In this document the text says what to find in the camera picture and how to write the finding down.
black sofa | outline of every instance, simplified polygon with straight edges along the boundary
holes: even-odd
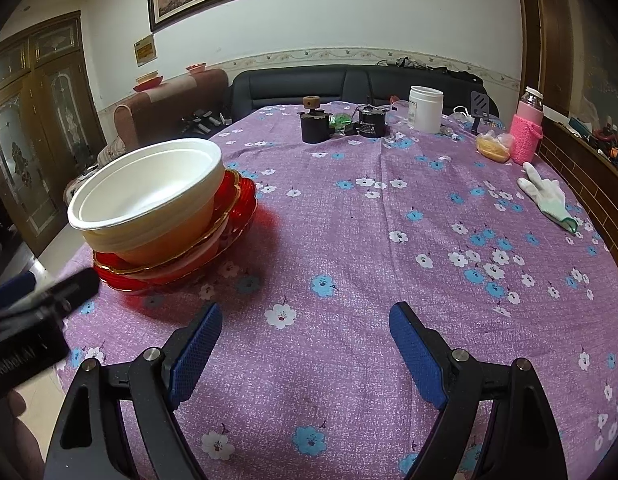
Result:
[[[412,86],[444,92],[443,113],[456,106],[470,108],[473,90],[487,93],[483,81],[467,72],[421,70],[396,66],[312,65],[249,70],[238,75],[230,88],[231,119],[238,121],[254,110],[272,105],[302,104],[303,97],[318,95],[323,103],[387,105],[391,96],[409,101]],[[490,112],[498,107],[490,98]]]

tiled floor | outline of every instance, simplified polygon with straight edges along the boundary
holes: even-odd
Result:
[[[33,254],[30,251],[25,254],[28,248],[23,246],[22,250],[18,251],[18,258],[12,260],[13,265],[7,266],[0,280],[3,282],[30,267],[36,276],[38,286],[49,286],[83,243],[82,235],[67,225],[38,260],[33,259],[33,265],[30,261]],[[55,375],[55,370],[51,368],[39,374],[22,384],[17,390],[26,400],[26,412],[20,416],[20,419],[37,438],[44,457],[49,448],[55,420],[64,400],[64,393]]]

brown tile wall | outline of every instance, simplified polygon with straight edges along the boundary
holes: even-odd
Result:
[[[618,266],[618,173],[562,124],[545,119],[543,131],[538,155],[577,196]]]

white glove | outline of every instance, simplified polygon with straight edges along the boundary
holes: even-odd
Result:
[[[571,234],[574,234],[578,230],[578,224],[567,213],[564,192],[560,189],[560,183],[557,180],[549,180],[548,178],[543,180],[536,171],[536,168],[528,162],[525,162],[522,168],[527,172],[529,180],[519,178],[518,186],[520,189],[529,195],[529,198],[536,203],[547,218],[556,222]]]

table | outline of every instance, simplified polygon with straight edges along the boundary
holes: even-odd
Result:
[[[502,364],[529,358],[570,478],[587,478],[618,433],[618,269],[570,190],[563,183],[577,237],[521,194],[519,166],[483,158],[470,136],[400,124],[389,139],[309,145],[300,110],[263,108],[212,139],[228,168],[258,183],[252,229],[177,293],[103,286],[68,321],[64,387],[86,356],[131,360],[217,301],[222,335],[177,411],[210,479],[399,479],[437,413],[389,333],[389,309],[402,300],[452,348]],[[64,273],[90,264],[84,246]],[[488,412],[483,402],[458,478],[470,478]]]

